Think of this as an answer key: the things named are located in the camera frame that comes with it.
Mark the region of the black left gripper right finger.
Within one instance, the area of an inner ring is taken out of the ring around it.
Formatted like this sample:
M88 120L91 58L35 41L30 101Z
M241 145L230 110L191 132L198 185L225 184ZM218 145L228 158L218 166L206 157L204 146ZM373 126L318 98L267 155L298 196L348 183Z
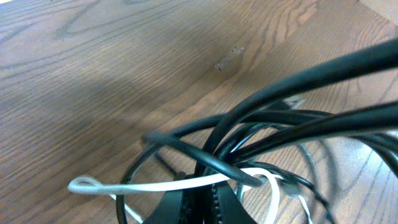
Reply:
M213 184L214 224L256 224L227 182Z

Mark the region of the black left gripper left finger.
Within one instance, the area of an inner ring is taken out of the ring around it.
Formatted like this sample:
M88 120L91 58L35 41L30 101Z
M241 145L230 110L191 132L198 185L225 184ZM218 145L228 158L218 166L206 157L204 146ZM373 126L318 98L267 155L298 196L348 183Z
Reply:
M148 218L148 224L183 224L187 216L183 212L183 190L168 191Z

